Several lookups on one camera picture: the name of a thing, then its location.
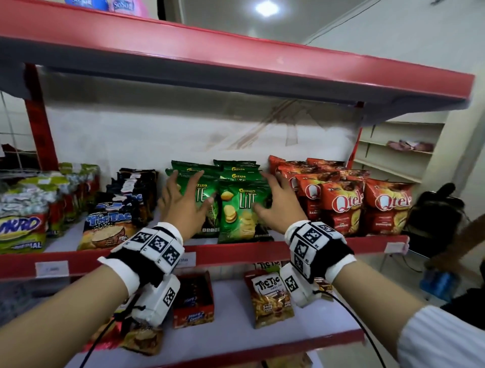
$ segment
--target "price tag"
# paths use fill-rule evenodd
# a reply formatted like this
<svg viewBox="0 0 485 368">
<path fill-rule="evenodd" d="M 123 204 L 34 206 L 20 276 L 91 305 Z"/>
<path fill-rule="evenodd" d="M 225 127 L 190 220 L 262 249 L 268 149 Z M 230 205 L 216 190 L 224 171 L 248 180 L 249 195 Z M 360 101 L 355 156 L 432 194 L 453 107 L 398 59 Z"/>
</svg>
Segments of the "price tag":
<svg viewBox="0 0 485 368">
<path fill-rule="evenodd" d="M 36 262 L 35 273 L 38 279 L 69 276 L 67 261 Z"/>
<path fill-rule="evenodd" d="M 388 242 L 386 244 L 385 254 L 401 253 L 406 254 L 409 249 L 409 244 L 403 242 Z"/>
<path fill-rule="evenodd" d="M 175 268 L 195 267 L 195 256 L 196 253 L 194 251 L 184 253 Z"/>
</svg>

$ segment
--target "ceiling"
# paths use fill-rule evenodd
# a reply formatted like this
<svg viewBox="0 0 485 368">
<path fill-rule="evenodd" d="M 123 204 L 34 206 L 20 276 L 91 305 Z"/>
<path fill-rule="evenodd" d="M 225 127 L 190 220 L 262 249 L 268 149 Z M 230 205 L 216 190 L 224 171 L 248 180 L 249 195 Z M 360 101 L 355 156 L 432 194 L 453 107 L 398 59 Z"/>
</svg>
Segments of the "ceiling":
<svg viewBox="0 0 485 368">
<path fill-rule="evenodd" d="M 312 34 L 366 0 L 271 0 L 278 13 L 264 17 L 256 6 L 265 0 L 178 0 L 189 26 L 250 37 L 302 43 Z"/>
</svg>

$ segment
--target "sleeve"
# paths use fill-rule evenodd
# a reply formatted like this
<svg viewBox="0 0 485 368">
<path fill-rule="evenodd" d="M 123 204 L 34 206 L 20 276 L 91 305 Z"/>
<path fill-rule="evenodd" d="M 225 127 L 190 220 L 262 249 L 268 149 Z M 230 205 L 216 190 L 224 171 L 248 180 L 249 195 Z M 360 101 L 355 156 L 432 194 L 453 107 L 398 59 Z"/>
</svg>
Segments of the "sleeve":
<svg viewBox="0 0 485 368">
<path fill-rule="evenodd" d="M 397 348 L 402 368 L 485 367 L 485 331 L 433 306 L 408 321 Z"/>
</svg>

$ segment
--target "store shelf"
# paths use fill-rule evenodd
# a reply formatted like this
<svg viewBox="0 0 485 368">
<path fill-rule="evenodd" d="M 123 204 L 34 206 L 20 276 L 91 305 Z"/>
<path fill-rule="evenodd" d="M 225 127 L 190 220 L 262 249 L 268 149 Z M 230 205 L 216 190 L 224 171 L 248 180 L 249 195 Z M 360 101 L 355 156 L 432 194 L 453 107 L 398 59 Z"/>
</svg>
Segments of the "store shelf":
<svg viewBox="0 0 485 368">
<path fill-rule="evenodd" d="M 372 142 L 372 141 L 367 141 L 367 140 L 364 140 L 364 139 L 361 139 L 359 140 L 359 142 L 363 142 L 363 143 L 369 143 L 369 144 L 375 144 L 377 146 L 384 146 L 384 147 L 388 147 L 387 144 L 385 143 L 379 143 L 379 142 Z M 424 153 L 424 154 L 433 154 L 432 152 L 425 152 L 425 151 L 414 151 L 414 150 L 411 150 L 411 151 L 399 151 L 399 150 L 395 150 L 397 152 L 415 152 L 415 153 Z"/>
<path fill-rule="evenodd" d="M 474 80 L 434 67 L 39 0 L 2 1 L 0 47 L 9 56 L 0 88 L 17 96 L 22 89 L 16 83 L 24 85 L 19 65 L 30 63 L 125 80 L 347 105 L 364 101 L 364 119 L 384 121 L 466 108 Z"/>
<path fill-rule="evenodd" d="M 394 171 L 390 168 L 383 167 L 383 166 L 380 166 L 380 165 L 377 165 L 377 164 L 373 164 L 372 162 L 368 162 L 366 160 L 362 160 L 360 158 L 354 159 L 354 162 L 357 162 L 359 164 L 363 164 L 363 165 L 366 165 L 366 166 L 370 166 L 370 167 L 376 168 L 376 169 L 381 170 L 381 171 L 388 172 L 389 174 L 392 174 L 392 175 L 400 176 L 401 178 L 408 179 L 408 180 L 415 182 L 415 183 L 421 183 L 420 178 L 417 178 L 417 177 L 414 177 L 414 176 L 411 176 L 411 175 L 406 175 L 406 174 L 403 174 L 401 172 Z"/>
<path fill-rule="evenodd" d="M 174 330 L 164 324 L 162 351 L 152 357 L 123 349 L 95 351 L 87 367 L 226 367 L 364 340 L 363 331 L 338 303 L 319 300 L 295 317 L 254 329 L 254 312 L 242 280 L 213 282 L 215 321 Z M 66 368 L 78 368 L 77 354 Z"/>
<path fill-rule="evenodd" d="M 50 241 L 43 253 L 0 255 L 0 280 L 31 279 L 37 276 L 39 262 L 67 261 L 71 276 L 84 275 L 99 266 L 97 259 L 110 250 L 76 251 L 81 239 L 83 222 L 72 226 L 66 234 Z M 217 239 L 190 239 L 186 252 L 195 252 L 198 267 L 248 264 L 288 260 L 290 251 L 281 234 L 271 232 L 275 241 L 259 243 L 216 244 Z M 383 253 L 388 242 L 408 242 L 408 237 L 368 236 L 348 238 L 347 243 L 357 254 Z"/>
</svg>

